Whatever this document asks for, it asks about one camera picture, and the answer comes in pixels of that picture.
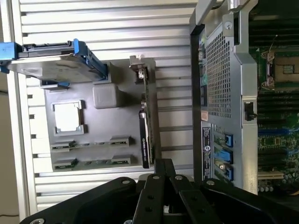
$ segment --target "bolt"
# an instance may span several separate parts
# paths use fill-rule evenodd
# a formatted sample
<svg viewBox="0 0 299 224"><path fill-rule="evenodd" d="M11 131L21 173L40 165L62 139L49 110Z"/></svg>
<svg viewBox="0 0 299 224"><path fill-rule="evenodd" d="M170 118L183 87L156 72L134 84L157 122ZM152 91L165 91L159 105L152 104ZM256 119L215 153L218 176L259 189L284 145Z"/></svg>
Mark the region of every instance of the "bolt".
<svg viewBox="0 0 299 224"><path fill-rule="evenodd" d="M226 21L224 23L224 28L225 29L231 29L233 27L233 23L231 21Z"/></svg>
<svg viewBox="0 0 299 224"><path fill-rule="evenodd" d="M38 218L33 220L30 224L44 224L45 220L43 218Z"/></svg>
<svg viewBox="0 0 299 224"><path fill-rule="evenodd" d="M123 224L132 224L132 220L131 219L129 219L129 220L127 220L127 221L125 221Z"/></svg>
<svg viewBox="0 0 299 224"><path fill-rule="evenodd" d="M183 177L182 176L176 176L176 180L182 180L183 179Z"/></svg>
<svg viewBox="0 0 299 224"><path fill-rule="evenodd" d="M207 181L206 182L208 185L215 185L215 182L214 181Z"/></svg>

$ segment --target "green circuit board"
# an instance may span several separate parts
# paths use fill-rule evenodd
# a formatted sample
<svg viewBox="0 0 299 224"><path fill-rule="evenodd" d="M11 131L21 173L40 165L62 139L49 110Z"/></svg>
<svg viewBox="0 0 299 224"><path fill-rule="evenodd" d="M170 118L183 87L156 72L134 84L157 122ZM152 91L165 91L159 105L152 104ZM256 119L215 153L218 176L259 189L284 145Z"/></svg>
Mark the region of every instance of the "green circuit board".
<svg viewBox="0 0 299 224"><path fill-rule="evenodd" d="M290 191L299 185L299 49L252 47L250 54L258 69L258 169L284 174L259 180L259 190Z"/></svg>

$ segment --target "perforated metal panel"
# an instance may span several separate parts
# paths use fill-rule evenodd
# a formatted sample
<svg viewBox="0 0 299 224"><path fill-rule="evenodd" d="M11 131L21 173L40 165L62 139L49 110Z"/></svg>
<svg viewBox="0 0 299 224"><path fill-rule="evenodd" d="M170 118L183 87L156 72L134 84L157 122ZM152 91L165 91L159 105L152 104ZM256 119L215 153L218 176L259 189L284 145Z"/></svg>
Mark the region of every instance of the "perforated metal panel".
<svg viewBox="0 0 299 224"><path fill-rule="evenodd" d="M221 134L224 133L224 128L221 127L221 126L219 126L219 125L213 125L213 130L214 130L215 132L218 132L218 133L221 133Z"/></svg>
<svg viewBox="0 0 299 224"><path fill-rule="evenodd" d="M206 47L209 114L230 118L229 42L222 32Z"/></svg>

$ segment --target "gray panel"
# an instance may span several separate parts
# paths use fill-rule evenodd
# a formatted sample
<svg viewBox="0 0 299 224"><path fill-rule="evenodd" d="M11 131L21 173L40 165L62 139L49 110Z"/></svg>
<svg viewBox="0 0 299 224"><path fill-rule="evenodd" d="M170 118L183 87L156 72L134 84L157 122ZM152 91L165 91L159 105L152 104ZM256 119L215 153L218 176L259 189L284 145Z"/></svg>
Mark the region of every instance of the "gray panel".
<svg viewBox="0 0 299 224"><path fill-rule="evenodd" d="M209 35L206 40L208 121L213 124L214 134L233 135L233 182L253 193L257 189L257 125L256 119L245 120L243 105L245 102L256 105L257 86L253 78L256 77L256 64L248 48L248 13L255 4L256 1L251 0L240 11L240 27L234 28L240 32L239 45L235 45L233 36L224 36L227 32L223 32L222 23L231 18L223 16L230 13L227 1L205 19ZM214 30L207 31L215 24Z"/></svg>
<svg viewBox="0 0 299 224"><path fill-rule="evenodd" d="M149 82L152 83L155 81L155 62L150 59L144 59L144 62L148 65ZM114 84L124 95L122 107L96 109L93 103L93 83L71 84L66 91L45 91L50 145L70 140L78 144L90 143L92 145L96 142L109 142L113 136L127 135L131 137L129 147L95 145L77 147L69 152L61 153L59 153L60 149L53 149L51 151L53 163L71 158L77 158L79 161L109 160L114 155L130 154L134 156L134 164L142 165L139 111L141 110L141 96L145 91L144 84L135 84L136 74L129 68L129 60L110 61L110 63ZM150 94L155 96L155 87L151 89ZM156 103L153 102L152 106L157 105L156 97L153 99ZM56 114L53 106L75 101L82 102L81 119L87 131L57 134ZM151 112L151 117L157 120L157 110Z"/></svg>

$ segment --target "sticker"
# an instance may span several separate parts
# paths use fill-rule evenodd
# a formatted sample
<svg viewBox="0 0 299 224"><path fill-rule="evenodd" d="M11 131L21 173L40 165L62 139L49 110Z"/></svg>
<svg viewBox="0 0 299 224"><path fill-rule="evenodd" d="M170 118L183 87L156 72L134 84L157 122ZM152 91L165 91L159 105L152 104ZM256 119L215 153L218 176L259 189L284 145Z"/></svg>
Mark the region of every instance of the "sticker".
<svg viewBox="0 0 299 224"><path fill-rule="evenodd" d="M209 112L208 111L201 111L201 120L208 121L209 119Z"/></svg>
<svg viewBox="0 0 299 224"><path fill-rule="evenodd" d="M212 150L211 150L211 128L202 128L202 179L213 177Z"/></svg>

